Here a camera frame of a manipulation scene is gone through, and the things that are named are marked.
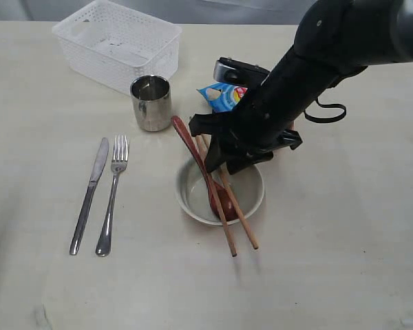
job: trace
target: tabletop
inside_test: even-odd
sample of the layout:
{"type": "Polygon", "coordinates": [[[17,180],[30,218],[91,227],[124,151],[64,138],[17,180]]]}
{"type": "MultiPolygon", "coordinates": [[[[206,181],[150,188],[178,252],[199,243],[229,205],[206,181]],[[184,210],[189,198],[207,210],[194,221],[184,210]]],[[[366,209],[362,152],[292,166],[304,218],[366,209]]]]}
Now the tabletop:
{"type": "MultiPolygon", "coordinates": [[[[231,258],[220,228],[174,197],[189,158],[176,132],[141,131],[129,96],[72,71],[52,23],[0,22],[0,330],[400,329],[413,318],[413,64],[371,67],[327,91],[347,117],[260,164],[266,194],[231,258]],[[69,244],[100,139],[130,137],[112,253],[94,253],[111,173],[80,252],[69,244]]],[[[295,26],[182,25],[173,110],[210,111],[196,91],[220,56],[271,69],[295,26]]],[[[319,111],[313,105],[311,111],[319,111]]]]}

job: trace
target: fork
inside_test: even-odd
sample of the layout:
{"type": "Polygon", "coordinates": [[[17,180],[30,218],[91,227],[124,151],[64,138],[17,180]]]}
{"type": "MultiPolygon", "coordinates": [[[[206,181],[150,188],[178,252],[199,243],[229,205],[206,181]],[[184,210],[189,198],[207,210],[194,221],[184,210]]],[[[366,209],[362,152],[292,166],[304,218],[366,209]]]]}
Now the fork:
{"type": "Polygon", "coordinates": [[[110,190],[109,205],[107,206],[107,212],[105,213],[103,229],[101,229],[98,244],[96,244],[95,253],[98,256],[107,256],[110,253],[112,246],[112,223],[116,189],[118,187],[119,175],[127,168],[128,160],[129,143],[127,142],[127,136],[115,135],[112,165],[110,166],[110,169],[113,173],[112,189],[110,190]]]}

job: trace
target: metal cup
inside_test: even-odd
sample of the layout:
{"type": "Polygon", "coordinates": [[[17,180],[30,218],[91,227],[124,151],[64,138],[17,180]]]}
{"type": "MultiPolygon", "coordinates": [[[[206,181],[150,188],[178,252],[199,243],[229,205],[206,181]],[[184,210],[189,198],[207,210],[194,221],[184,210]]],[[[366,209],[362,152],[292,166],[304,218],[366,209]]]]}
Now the metal cup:
{"type": "Polygon", "coordinates": [[[166,79],[159,76],[139,77],[131,84],[130,95],[141,129],[156,132],[170,125],[171,94],[166,79]]]}

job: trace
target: butter knife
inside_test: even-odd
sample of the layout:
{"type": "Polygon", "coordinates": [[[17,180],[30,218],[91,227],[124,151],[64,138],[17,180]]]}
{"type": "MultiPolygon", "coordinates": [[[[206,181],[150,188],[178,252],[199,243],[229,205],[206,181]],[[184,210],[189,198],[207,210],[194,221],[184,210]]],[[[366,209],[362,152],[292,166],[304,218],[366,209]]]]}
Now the butter knife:
{"type": "Polygon", "coordinates": [[[92,174],[90,175],[89,185],[87,186],[87,192],[85,193],[83,206],[81,207],[81,212],[78,217],[78,222],[76,223],[74,238],[70,243],[69,254],[74,256],[78,253],[80,249],[81,239],[83,238],[83,233],[85,229],[85,224],[87,223],[87,217],[89,216],[90,205],[92,204],[92,199],[94,197],[96,185],[98,180],[103,173],[105,162],[107,161],[107,155],[109,153],[109,140],[105,137],[101,140],[101,145],[99,146],[98,154],[96,155],[94,168],[92,174]]]}

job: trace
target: chopstick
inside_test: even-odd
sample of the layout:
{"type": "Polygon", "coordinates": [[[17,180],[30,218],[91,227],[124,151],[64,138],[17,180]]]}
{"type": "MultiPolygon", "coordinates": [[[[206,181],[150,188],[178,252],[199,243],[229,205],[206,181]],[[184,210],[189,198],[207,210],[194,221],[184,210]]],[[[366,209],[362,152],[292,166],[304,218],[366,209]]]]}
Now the chopstick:
{"type": "MultiPolygon", "coordinates": [[[[202,158],[202,160],[204,160],[205,150],[202,148],[202,140],[200,139],[200,136],[195,137],[195,143],[198,145],[200,157],[202,158]]],[[[237,250],[235,249],[234,238],[231,232],[229,231],[229,226],[228,226],[228,223],[226,222],[225,213],[223,212],[223,207],[222,207],[222,204],[220,203],[218,191],[215,188],[215,184],[214,184],[213,177],[211,176],[211,174],[208,174],[208,181],[211,186],[211,192],[213,193],[215,204],[218,207],[219,218],[220,218],[220,221],[222,222],[223,231],[225,232],[226,240],[228,241],[229,249],[231,251],[231,256],[237,256],[237,250]]]]}
{"type": "MultiPolygon", "coordinates": [[[[207,140],[207,137],[202,134],[202,139],[203,142],[205,143],[205,146],[207,148],[209,148],[209,142],[207,140]]],[[[202,153],[205,154],[205,150],[203,148],[198,147],[199,149],[202,149],[202,151],[200,151],[200,155],[202,158],[204,158],[204,155],[202,153]]],[[[225,175],[225,171],[222,170],[222,167],[219,167],[219,176],[220,179],[222,180],[223,186],[226,190],[226,192],[228,193],[229,199],[231,200],[231,203],[233,204],[234,208],[235,208],[235,212],[237,213],[237,216],[240,219],[240,222],[242,223],[243,229],[245,230],[246,235],[249,238],[249,241],[251,242],[251,245],[253,246],[254,250],[259,248],[259,243],[257,242],[257,239],[255,238],[254,232],[251,230],[251,227],[249,226],[248,221],[246,220],[242,209],[239,206],[239,203],[237,202],[237,199],[235,198],[233,189],[231,189],[231,186],[229,185],[229,181],[226,178],[225,175]]]]}

